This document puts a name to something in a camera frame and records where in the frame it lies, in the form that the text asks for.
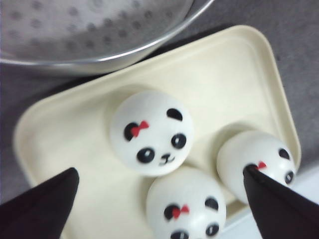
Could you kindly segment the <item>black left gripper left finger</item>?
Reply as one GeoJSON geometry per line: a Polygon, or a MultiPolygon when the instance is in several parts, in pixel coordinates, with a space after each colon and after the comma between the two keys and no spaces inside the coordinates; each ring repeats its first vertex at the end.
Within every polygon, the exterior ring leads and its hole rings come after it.
{"type": "Polygon", "coordinates": [[[58,239],[71,212],[79,174],[69,168],[0,206],[2,239],[58,239]]]}

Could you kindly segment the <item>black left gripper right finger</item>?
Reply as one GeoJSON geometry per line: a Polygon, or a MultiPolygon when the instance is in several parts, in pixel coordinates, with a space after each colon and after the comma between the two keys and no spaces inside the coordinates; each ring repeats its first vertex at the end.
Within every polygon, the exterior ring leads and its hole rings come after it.
{"type": "Polygon", "coordinates": [[[249,207],[264,239],[317,239],[319,205],[246,166],[243,182],[249,207]]]}

